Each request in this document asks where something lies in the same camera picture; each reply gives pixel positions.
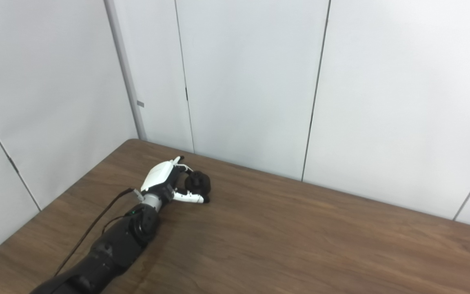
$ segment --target wire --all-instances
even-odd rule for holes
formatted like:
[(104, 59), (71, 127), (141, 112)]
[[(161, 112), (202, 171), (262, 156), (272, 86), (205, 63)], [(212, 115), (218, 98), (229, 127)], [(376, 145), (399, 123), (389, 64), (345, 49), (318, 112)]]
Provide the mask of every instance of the wire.
[(72, 248), (72, 250), (70, 251), (70, 253), (67, 255), (67, 258), (65, 258), (65, 260), (63, 260), (63, 262), (60, 264), (60, 266), (58, 267), (58, 269), (56, 270), (55, 274), (54, 274), (54, 277), (57, 276), (59, 274), (59, 272), (61, 271), (61, 269), (63, 268), (63, 266), (65, 266), (65, 264), (67, 264), (67, 262), (69, 261), (70, 257), (73, 255), (73, 253), (77, 250), (77, 248), (81, 245), (81, 243), (83, 242), (84, 238), (86, 238), (86, 236), (88, 235), (88, 233), (90, 233), (90, 231), (93, 229), (93, 227), (95, 226), (95, 224), (101, 219), (101, 217), (112, 207), (112, 205), (121, 197), (123, 197), (124, 195), (132, 192), (133, 189), (132, 188), (128, 188), (126, 189), (125, 191), (123, 192), (120, 192), (119, 195), (115, 196), (115, 198), (112, 200), (112, 202), (110, 202), (110, 204), (108, 204), (108, 206), (106, 206), (106, 208), (101, 212), (101, 214), (99, 214), (97, 216), (97, 218), (92, 222), (92, 224), (88, 227), (88, 229), (86, 229), (86, 232), (84, 232), (84, 234), (82, 235), (82, 237), (79, 239), (79, 241), (77, 242), (77, 244)]
[(113, 218), (111, 219), (109, 222), (106, 223), (106, 225), (104, 225), (103, 227), (103, 230), (101, 231), (101, 235), (104, 234), (104, 231), (106, 231), (106, 227), (108, 227), (108, 225), (114, 221), (114, 220), (118, 220), (118, 219), (122, 219), (124, 216), (117, 216), (116, 218)]

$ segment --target robotic arm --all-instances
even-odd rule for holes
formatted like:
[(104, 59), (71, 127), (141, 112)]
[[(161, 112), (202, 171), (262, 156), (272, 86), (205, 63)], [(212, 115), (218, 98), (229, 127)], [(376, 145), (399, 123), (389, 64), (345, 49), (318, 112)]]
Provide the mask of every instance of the robotic arm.
[[(150, 170), (141, 191), (140, 203), (126, 212), (91, 246), (90, 252), (73, 268), (54, 276), (31, 294), (99, 294), (125, 273), (155, 237), (159, 211), (172, 200), (208, 203), (209, 177), (180, 164), (183, 156), (159, 163)], [(185, 189), (177, 188), (181, 173), (187, 173)]]

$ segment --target wood grain surface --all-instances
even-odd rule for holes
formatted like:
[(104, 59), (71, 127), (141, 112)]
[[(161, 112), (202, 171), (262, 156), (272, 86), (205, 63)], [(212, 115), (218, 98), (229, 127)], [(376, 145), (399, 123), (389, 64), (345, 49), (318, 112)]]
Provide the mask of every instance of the wood grain surface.
[[(470, 225), (138, 140), (0, 246), (0, 293), (49, 279), (116, 194), (183, 154), (210, 176), (211, 203), (164, 208), (158, 236), (105, 294), (470, 294)], [(119, 200), (65, 269), (136, 202)]]

